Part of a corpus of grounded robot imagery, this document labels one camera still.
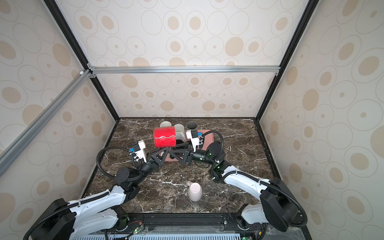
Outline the white teapot-like mug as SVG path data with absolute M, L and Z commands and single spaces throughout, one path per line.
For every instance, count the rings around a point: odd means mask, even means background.
M 178 143 L 185 143 L 187 141 L 185 127 L 182 124 L 174 125 L 176 140 Z

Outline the pink rectangular tray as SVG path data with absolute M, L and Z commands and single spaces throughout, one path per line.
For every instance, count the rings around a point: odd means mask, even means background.
M 213 131 L 206 131 L 206 130 L 198 130 L 198 132 L 202 133 L 203 138 L 203 144 L 200 146 L 198 150 L 204 150 L 206 151 L 206 163 L 205 164 L 212 164 L 214 159 L 218 156 L 219 151 L 221 150 L 221 143 L 220 142 L 214 142 L 214 132 Z M 170 154 L 166 158 L 166 162 L 178 162 L 176 159 L 170 156 Z

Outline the red upside-down mug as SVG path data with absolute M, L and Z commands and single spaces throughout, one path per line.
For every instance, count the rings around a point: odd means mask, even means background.
M 154 129 L 154 143 L 157 148 L 175 147 L 176 146 L 175 127 L 163 127 Z

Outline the dark grey upside-down mug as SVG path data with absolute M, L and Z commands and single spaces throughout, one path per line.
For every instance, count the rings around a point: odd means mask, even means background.
M 198 124 L 195 121 L 189 121 L 186 124 L 186 128 L 187 128 L 187 130 L 194 131 L 194 130 L 198 129 Z

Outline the light grey mug white inside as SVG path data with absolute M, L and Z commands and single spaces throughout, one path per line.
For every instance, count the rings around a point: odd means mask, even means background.
M 167 127 L 171 127 L 171 126 L 172 126 L 172 123 L 169 121 L 163 121 L 160 123 L 160 128 L 167 128 Z

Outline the pink upside-down mug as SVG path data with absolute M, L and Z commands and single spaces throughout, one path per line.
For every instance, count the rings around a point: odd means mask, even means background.
M 201 200 L 203 195 L 202 187 L 199 183 L 193 183 L 191 181 L 187 182 L 188 185 L 188 197 L 193 202 L 198 202 Z

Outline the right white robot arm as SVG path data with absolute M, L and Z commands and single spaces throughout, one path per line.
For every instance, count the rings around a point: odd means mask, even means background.
M 255 177 L 239 170 L 226 161 L 224 145 L 211 143 L 206 150 L 190 146 L 175 146 L 169 151 L 172 158 L 183 165 L 199 162 L 210 165 L 210 176 L 215 183 L 237 187 L 258 200 L 256 205 L 247 205 L 241 219 L 248 225 L 268 223 L 281 232 L 289 227 L 304 227 L 308 216 L 285 183 Z

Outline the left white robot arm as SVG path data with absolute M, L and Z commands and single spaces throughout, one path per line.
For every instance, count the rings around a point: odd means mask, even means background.
M 134 199 L 139 184 L 164 165 L 169 148 L 153 152 L 138 169 L 127 167 L 113 176 L 114 185 L 76 201 L 55 200 L 24 235 L 25 240 L 75 240 L 99 230 L 113 228 L 126 214 L 121 204 Z

